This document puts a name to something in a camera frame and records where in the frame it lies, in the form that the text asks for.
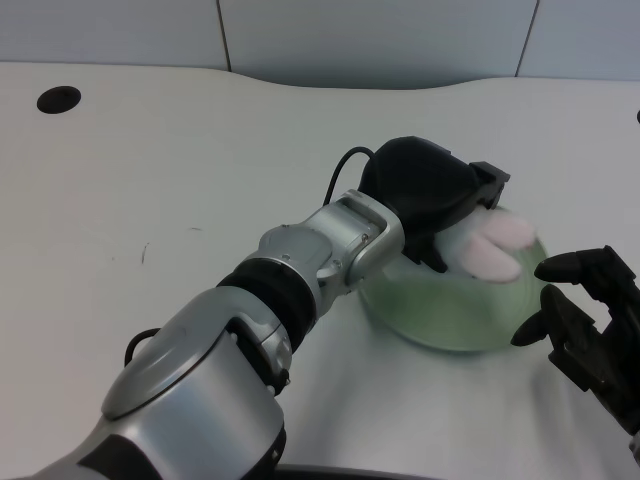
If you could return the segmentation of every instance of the black cable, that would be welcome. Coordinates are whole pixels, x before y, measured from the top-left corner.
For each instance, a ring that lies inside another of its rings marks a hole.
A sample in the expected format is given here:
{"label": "black cable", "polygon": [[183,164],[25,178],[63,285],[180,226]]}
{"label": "black cable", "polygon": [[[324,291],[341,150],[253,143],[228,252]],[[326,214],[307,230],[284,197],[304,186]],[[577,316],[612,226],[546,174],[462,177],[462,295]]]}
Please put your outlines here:
{"label": "black cable", "polygon": [[340,175],[340,171],[344,164],[347,163],[351,157],[353,157],[356,153],[364,153],[369,157],[369,160],[373,158],[373,152],[369,150],[367,147],[353,147],[347,153],[344,154],[344,157],[340,159],[338,165],[336,165],[336,169],[333,171],[333,176],[331,177],[331,181],[329,182],[329,188],[327,189],[327,195],[324,197],[324,203],[322,206],[328,205],[331,201],[331,195],[333,195],[333,189],[336,187],[336,182],[338,181],[338,176]]}
{"label": "black cable", "polygon": [[160,331],[159,328],[152,328],[151,330],[145,330],[144,332],[140,332],[138,335],[133,337],[127,345],[127,350],[124,352],[124,366],[129,365],[129,362],[133,359],[133,352],[135,351],[138,344],[146,339],[153,337],[156,333]]}

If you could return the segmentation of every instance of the table surface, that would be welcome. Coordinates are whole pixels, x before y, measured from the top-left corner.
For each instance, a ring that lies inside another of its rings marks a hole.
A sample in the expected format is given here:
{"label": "table surface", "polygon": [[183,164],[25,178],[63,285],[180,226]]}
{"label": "table surface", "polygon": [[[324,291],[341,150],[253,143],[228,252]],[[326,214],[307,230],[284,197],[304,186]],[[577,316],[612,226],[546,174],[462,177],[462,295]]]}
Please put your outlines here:
{"label": "table surface", "polygon": [[[45,115],[45,90],[82,101]],[[200,69],[0,64],[0,478],[88,434],[129,339],[162,326],[320,205],[341,155],[418,135],[512,174],[502,203],[551,254],[640,271],[640,83],[495,79],[306,89]],[[357,186],[352,160],[337,191]],[[146,247],[144,263],[142,252]],[[588,313],[604,308],[571,290]],[[628,437],[549,345],[447,355],[339,299],[279,397],[284,461],[447,479],[628,479]]]}

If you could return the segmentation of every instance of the glass bowl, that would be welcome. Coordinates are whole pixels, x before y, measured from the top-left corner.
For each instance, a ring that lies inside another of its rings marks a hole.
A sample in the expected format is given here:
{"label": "glass bowl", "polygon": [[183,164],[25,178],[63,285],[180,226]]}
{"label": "glass bowl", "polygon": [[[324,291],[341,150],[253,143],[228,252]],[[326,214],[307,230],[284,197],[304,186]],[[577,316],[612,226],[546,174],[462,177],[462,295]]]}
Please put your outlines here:
{"label": "glass bowl", "polygon": [[545,286],[533,276],[547,258],[539,240],[512,255],[522,265],[522,275],[508,284],[439,274],[400,256],[365,280],[360,298],[369,315],[413,342],[458,352],[505,347],[540,310]]}

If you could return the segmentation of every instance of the robotic hand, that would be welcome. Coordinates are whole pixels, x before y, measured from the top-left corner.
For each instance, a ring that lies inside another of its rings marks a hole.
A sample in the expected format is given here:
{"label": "robotic hand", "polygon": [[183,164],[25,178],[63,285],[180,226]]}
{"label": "robotic hand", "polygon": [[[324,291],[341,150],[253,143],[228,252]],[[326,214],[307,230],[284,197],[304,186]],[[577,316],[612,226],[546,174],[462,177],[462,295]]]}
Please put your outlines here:
{"label": "robotic hand", "polygon": [[[355,151],[370,156],[359,191],[330,202],[340,168]],[[508,178],[415,137],[392,140],[375,155],[354,149],[338,165],[321,209],[265,233],[256,252],[151,332],[135,357],[141,337],[134,339],[93,432],[34,478],[272,478],[286,440],[274,396],[286,387],[292,354],[318,318],[401,253],[438,272],[466,258],[455,268],[483,277],[486,265],[471,261],[478,238],[495,254],[491,245],[501,245],[493,234],[505,219],[488,226],[491,219],[478,220],[478,212],[495,208]],[[439,242],[439,234],[450,235],[467,217],[472,225],[454,235],[465,240],[447,250],[450,242]],[[523,245],[532,235],[507,243]],[[507,258],[498,255],[495,263]],[[512,268],[489,280],[517,273]]]}
{"label": "robotic hand", "polygon": [[565,253],[538,265],[547,282],[581,284],[609,307],[603,333],[594,321],[554,285],[540,293],[541,310],[530,317],[511,343],[526,346],[549,335],[549,360],[582,391],[591,390],[627,433],[640,465],[640,290],[635,274],[611,247]]}

